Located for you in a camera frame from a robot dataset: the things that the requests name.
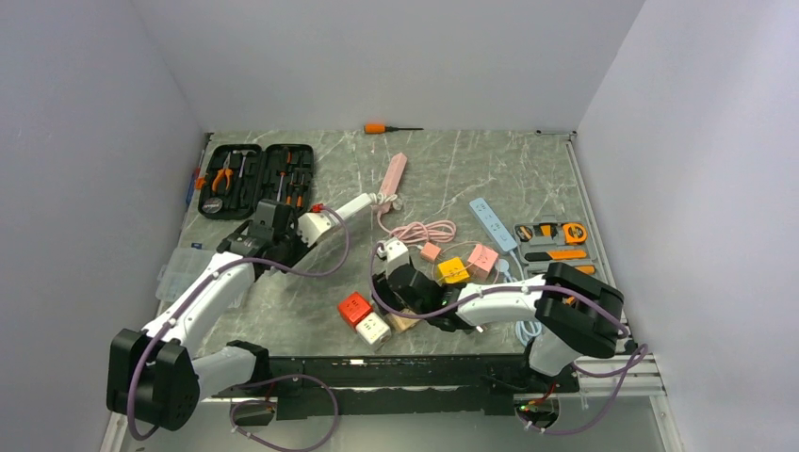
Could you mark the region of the wooden beige cube adapter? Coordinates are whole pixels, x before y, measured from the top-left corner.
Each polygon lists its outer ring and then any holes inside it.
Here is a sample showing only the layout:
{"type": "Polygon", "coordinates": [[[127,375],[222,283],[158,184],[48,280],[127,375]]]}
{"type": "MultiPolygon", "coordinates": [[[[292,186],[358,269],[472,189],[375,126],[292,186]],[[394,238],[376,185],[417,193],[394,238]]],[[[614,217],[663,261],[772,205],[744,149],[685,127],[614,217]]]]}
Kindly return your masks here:
{"type": "Polygon", "coordinates": [[[419,319],[388,313],[384,316],[385,321],[395,333],[403,333],[413,328],[419,319]]]}

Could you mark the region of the small pink charger plug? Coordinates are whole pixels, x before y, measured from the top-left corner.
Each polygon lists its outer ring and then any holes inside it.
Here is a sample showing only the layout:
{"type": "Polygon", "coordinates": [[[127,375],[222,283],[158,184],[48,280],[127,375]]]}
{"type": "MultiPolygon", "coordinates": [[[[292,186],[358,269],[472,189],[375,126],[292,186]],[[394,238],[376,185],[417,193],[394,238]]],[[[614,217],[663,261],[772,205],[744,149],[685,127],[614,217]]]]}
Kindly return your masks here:
{"type": "Polygon", "coordinates": [[[436,260],[442,253],[442,249],[433,244],[432,242],[426,242],[424,245],[421,246],[419,250],[419,255],[422,260],[425,262],[434,264],[436,260]]]}

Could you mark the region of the yellow cube adapter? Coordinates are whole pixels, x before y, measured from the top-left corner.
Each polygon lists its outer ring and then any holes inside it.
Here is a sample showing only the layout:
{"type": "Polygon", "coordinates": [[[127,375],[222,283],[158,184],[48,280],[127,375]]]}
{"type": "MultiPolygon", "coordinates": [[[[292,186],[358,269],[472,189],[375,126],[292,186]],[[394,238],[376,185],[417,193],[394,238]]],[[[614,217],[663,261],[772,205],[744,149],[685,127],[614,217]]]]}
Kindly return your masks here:
{"type": "Polygon", "coordinates": [[[435,266],[436,281],[442,284],[468,283],[470,275],[459,257],[447,259],[435,266]]]}

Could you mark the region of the white cube adapter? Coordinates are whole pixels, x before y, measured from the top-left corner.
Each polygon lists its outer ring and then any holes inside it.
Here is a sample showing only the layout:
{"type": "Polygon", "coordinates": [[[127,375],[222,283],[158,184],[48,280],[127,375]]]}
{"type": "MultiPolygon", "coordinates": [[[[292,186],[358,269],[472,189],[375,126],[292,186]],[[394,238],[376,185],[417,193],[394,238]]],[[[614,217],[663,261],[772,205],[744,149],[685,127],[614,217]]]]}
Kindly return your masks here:
{"type": "Polygon", "coordinates": [[[355,326],[356,333],[361,339],[376,350],[383,346],[391,337],[389,325],[376,313],[369,313],[355,326]]]}

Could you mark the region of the red cube adapter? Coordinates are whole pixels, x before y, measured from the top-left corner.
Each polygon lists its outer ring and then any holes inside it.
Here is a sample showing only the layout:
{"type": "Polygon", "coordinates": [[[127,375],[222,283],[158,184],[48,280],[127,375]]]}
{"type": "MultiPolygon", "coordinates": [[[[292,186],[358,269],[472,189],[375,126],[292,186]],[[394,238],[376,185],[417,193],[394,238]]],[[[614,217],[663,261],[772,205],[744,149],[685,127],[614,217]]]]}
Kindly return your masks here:
{"type": "Polygon", "coordinates": [[[359,292],[353,292],[337,305],[337,311],[341,318],[354,330],[361,321],[373,313],[373,308],[363,295],[359,292]]]}

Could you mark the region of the pink cube socket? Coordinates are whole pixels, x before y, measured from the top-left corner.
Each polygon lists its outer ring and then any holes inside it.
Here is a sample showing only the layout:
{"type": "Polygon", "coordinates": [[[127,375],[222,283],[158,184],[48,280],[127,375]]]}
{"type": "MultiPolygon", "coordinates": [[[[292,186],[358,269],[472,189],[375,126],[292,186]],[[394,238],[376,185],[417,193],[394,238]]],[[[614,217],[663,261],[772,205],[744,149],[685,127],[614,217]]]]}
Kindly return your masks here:
{"type": "Polygon", "coordinates": [[[483,244],[475,246],[466,259],[466,270],[475,281],[485,281],[489,278],[497,262],[498,253],[483,244]]]}

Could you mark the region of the white power strip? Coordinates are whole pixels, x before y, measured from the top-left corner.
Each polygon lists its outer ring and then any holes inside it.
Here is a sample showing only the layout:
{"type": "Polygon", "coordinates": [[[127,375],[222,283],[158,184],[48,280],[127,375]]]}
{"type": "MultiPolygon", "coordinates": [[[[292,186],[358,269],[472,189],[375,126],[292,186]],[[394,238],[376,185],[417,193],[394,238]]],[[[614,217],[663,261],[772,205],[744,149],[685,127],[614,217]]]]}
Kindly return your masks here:
{"type": "Polygon", "coordinates": [[[397,194],[362,193],[334,211],[343,219],[351,218],[368,208],[374,213],[386,213],[393,207],[398,198],[397,194]]]}

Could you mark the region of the black tool case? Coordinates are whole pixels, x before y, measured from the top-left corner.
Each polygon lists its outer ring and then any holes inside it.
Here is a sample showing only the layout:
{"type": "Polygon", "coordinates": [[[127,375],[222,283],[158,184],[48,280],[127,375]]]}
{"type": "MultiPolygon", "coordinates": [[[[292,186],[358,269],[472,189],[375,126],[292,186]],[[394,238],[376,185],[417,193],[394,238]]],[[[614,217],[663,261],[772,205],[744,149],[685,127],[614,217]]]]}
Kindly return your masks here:
{"type": "Polygon", "coordinates": [[[211,154],[195,183],[198,211],[220,220],[248,218],[262,200],[308,209],[315,152],[308,144],[224,144],[211,154]]]}

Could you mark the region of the pink power strip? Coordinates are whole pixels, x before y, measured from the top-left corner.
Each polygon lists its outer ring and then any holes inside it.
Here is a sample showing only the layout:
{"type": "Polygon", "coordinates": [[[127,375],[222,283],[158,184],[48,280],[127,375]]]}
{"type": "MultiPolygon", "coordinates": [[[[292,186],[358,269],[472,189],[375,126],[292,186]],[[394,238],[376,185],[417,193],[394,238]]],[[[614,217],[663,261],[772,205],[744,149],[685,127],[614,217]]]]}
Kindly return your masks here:
{"type": "Polygon", "coordinates": [[[389,160],[389,165],[379,190],[385,197],[390,197],[397,193],[407,162],[408,159],[404,153],[397,153],[389,160]]]}

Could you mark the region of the clear plastic screw box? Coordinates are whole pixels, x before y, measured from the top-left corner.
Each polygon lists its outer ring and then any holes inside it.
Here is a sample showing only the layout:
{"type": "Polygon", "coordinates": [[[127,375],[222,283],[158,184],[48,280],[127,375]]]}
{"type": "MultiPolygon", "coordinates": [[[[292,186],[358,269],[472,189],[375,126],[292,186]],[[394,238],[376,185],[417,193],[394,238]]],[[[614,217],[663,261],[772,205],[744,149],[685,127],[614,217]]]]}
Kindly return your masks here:
{"type": "Polygon", "coordinates": [[[254,283],[254,271],[251,264],[238,264],[226,270],[220,270],[241,258],[240,255],[212,250],[193,248],[175,249],[168,264],[163,268],[156,288],[155,297],[159,301],[157,313],[167,311],[174,302],[181,305],[207,277],[215,272],[210,284],[191,303],[190,308],[209,306],[213,302],[221,312],[241,306],[245,294],[254,283]]]}

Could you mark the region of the light blue power strip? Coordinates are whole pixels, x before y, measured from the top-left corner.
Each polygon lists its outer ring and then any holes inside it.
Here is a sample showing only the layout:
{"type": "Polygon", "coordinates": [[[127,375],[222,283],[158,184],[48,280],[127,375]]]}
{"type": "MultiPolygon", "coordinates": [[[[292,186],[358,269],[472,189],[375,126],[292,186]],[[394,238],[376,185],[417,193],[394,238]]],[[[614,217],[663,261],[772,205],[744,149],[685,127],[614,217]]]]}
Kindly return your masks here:
{"type": "Polygon", "coordinates": [[[510,254],[517,248],[512,234],[484,198],[471,201],[468,207],[500,253],[510,254]]]}

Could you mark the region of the grey tool case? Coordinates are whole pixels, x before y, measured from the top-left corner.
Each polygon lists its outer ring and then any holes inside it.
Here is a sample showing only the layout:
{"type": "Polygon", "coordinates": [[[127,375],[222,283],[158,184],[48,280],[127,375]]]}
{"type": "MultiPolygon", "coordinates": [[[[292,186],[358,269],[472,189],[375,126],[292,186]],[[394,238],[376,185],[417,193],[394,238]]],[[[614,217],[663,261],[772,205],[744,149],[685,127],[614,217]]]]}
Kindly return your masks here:
{"type": "Polygon", "coordinates": [[[520,253],[522,268],[529,276],[543,274],[550,264],[565,263],[585,274],[597,276],[596,250],[588,231],[587,240],[581,245],[566,245],[562,225],[566,222],[555,217],[543,217],[542,221],[516,223],[514,238],[520,253]]]}

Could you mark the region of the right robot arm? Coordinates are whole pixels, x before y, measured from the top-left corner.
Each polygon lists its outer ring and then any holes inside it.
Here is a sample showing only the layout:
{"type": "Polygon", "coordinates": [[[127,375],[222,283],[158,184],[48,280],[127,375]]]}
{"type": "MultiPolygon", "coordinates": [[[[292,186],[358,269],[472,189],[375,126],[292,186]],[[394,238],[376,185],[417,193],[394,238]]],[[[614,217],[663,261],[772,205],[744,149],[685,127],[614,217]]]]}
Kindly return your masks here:
{"type": "Polygon", "coordinates": [[[425,320],[442,331],[469,331],[490,323],[533,321],[541,333],[526,347],[519,378],[541,391],[580,357],[609,359],[629,335],[623,294],[564,263],[524,281],[443,284],[411,264],[373,276],[372,297],[385,311],[425,320]]]}

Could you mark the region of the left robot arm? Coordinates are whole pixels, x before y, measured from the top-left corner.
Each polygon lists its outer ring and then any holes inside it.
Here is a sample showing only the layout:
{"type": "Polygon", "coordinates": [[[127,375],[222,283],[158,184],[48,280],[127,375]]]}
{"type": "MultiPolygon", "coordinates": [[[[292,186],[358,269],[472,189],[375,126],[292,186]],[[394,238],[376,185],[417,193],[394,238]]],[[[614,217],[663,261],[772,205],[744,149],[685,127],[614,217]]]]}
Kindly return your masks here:
{"type": "Polygon", "coordinates": [[[196,349],[262,275],[280,270],[311,277],[295,265],[337,230],[343,230],[348,250],[345,214],[316,204],[297,216],[288,205],[264,200],[253,218],[220,242],[205,270],[170,308],[141,329],[123,329],[113,338],[106,405],[125,415],[133,439],[176,431],[201,401],[225,390],[256,396],[279,381],[264,347],[237,340],[201,358],[196,349]]]}

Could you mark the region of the black base bar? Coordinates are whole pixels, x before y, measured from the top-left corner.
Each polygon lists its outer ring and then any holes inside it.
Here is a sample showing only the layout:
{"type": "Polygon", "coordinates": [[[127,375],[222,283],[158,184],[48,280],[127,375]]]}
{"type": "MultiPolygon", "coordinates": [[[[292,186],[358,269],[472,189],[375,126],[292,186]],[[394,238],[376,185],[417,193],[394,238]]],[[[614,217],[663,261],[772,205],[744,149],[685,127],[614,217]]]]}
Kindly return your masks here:
{"type": "Polygon", "coordinates": [[[518,354],[274,357],[270,373],[286,380],[260,378],[253,388],[234,387],[217,397],[268,396],[277,404],[278,419],[300,420],[330,414],[331,396],[342,415],[511,415],[518,402],[579,391],[571,371],[541,379],[518,354]]]}

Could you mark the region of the blue red pen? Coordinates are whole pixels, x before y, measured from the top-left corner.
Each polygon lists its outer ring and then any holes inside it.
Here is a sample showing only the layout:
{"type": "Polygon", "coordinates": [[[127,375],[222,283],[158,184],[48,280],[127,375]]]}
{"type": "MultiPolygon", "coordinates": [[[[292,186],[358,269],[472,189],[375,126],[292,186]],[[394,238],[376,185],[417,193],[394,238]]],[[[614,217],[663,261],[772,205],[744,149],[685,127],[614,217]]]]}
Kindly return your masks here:
{"type": "Polygon", "coordinates": [[[190,204],[191,204],[191,200],[192,200],[193,194],[196,191],[196,183],[197,183],[198,178],[200,177],[200,172],[201,172],[201,168],[199,166],[197,166],[197,167],[194,168],[193,172],[191,173],[191,176],[190,176],[190,179],[189,179],[189,183],[188,183],[187,193],[186,193],[186,196],[185,196],[186,207],[189,207],[190,204]]]}

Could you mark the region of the orange handled screwdriver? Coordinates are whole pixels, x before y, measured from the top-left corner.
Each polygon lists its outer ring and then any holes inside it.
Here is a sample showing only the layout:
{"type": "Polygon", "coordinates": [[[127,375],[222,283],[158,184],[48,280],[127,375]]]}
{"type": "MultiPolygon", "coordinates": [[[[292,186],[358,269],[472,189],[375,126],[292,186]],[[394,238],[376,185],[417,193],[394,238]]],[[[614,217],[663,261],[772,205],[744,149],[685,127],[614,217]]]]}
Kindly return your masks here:
{"type": "Polygon", "coordinates": [[[394,132],[413,132],[422,130],[422,127],[399,127],[382,123],[367,123],[363,127],[363,131],[367,135],[382,135],[394,132]]]}

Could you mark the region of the aluminium rail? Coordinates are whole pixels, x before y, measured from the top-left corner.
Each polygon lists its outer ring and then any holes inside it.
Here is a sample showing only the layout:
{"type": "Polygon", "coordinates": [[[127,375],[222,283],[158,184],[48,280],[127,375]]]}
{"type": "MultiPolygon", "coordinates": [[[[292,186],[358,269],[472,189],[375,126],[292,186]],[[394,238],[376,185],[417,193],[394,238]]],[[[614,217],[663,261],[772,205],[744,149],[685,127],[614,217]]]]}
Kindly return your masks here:
{"type": "Polygon", "coordinates": [[[661,396],[665,393],[660,370],[652,356],[642,358],[627,371],[627,354],[611,360],[585,358],[566,367],[557,377],[535,377],[522,369],[521,359],[510,354],[302,357],[272,358],[266,377],[286,381],[224,383],[201,399],[236,396],[298,397],[316,384],[300,379],[299,373],[325,382],[338,392],[427,391],[476,389],[491,395],[538,398],[549,388],[557,396],[604,397],[620,385],[620,396],[661,396]]]}

